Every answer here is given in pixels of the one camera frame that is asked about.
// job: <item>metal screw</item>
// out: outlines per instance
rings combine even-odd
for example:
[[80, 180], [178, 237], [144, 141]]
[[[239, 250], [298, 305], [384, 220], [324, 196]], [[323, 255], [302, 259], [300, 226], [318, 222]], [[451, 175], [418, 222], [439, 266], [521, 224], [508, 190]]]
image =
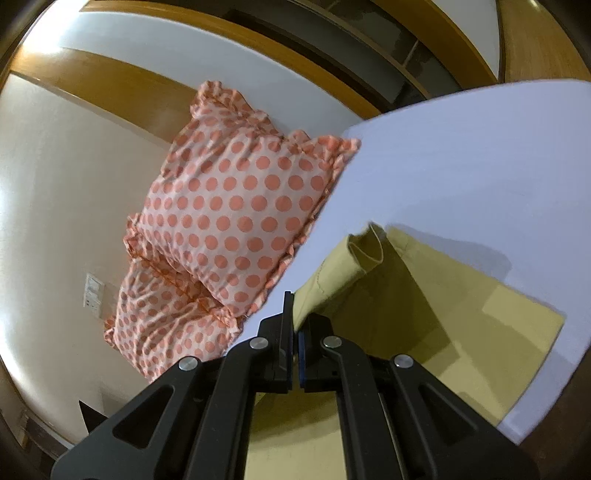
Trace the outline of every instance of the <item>metal screw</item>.
[[413, 363], [414, 360], [412, 357], [404, 355], [403, 353], [394, 357], [394, 365], [396, 365], [398, 368], [411, 368]]
[[181, 358], [180, 362], [178, 363], [178, 367], [188, 372], [189, 370], [193, 370], [199, 364], [199, 360], [193, 356], [186, 356], [185, 358]]
[[263, 350], [264, 348], [267, 348], [267, 345], [269, 345], [269, 340], [265, 337], [254, 337], [250, 342], [251, 348], [254, 348], [255, 350]]
[[338, 348], [343, 344], [343, 341], [336, 335], [329, 335], [328, 337], [324, 337], [322, 343], [327, 348]]

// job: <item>black object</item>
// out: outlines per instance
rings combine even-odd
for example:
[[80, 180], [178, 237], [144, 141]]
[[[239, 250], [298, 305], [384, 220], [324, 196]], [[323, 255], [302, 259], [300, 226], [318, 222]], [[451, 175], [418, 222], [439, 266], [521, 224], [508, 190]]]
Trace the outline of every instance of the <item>black object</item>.
[[[185, 357], [56, 463], [53, 480], [242, 480], [255, 392], [291, 388], [293, 295], [225, 358]], [[535, 480], [535, 464], [407, 355], [367, 356], [310, 315], [300, 384], [335, 391], [349, 480]]]
[[86, 425], [86, 430], [88, 430], [88, 433], [92, 432], [92, 430], [97, 428], [101, 423], [109, 418], [103, 415], [101, 412], [96, 411], [94, 408], [89, 407], [82, 400], [78, 400], [78, 405], [80, 406], [80, 412], [82, 413], [84, 425]]
[[0, 414], [0, 478], [18, 480], [45, 480], [46, 477], [35, 468], [10, 431]]

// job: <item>pink polka dot pillowcase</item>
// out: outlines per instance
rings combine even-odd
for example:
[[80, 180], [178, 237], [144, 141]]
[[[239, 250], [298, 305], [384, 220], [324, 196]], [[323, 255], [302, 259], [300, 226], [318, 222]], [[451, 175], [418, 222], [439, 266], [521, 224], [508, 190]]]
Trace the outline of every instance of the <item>pink polka dot pillowcase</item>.
[[263, 305], [360, 142], [283, 136], [220, 82], [201, 85], [191, 114], [137, 227], [207, 287], [227, 322]]
[[124, 243], [131, 257], [115, 315], [105, 320], [105, 341], [146, 379], [154, 381], [182, 357], [202, 361], [223, 355], [240, 332], [225, 325], [221, 305], [189, 272], [170, 264], [128, 219]]

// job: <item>yellow cloth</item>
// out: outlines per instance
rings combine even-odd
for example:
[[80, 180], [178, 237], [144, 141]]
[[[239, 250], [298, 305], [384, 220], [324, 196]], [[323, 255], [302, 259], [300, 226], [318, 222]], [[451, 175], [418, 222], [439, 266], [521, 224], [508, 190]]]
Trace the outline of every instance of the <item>yellow cloth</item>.
[[[296, 292], [294, 327], [311, 312], [371, 355], [412, 355], [494, 425], [563, 324], [497, 280], [377, 225], [345, 238]], [[270, 479], [279, 468], [288, 479], [346, 478], [333, 394], [295, 390], [257, 404], [246, 478]]]

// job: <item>white bed sheet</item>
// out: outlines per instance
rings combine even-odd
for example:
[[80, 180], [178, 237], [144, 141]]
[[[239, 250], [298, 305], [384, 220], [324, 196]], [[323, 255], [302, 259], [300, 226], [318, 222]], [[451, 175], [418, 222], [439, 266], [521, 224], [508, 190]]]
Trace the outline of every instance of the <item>white bed sheet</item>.
[[238, 341], [280, 312], [283, 292], [298, 289], [345, 235], [370, 220], [396, 225], [566, 316], [544, 365], [499, 425], [519, 443], [554, 404], [591, 338], [591, 83], [471, 90], [382, 115], [345, 136], [361, 138], [359, 154]]

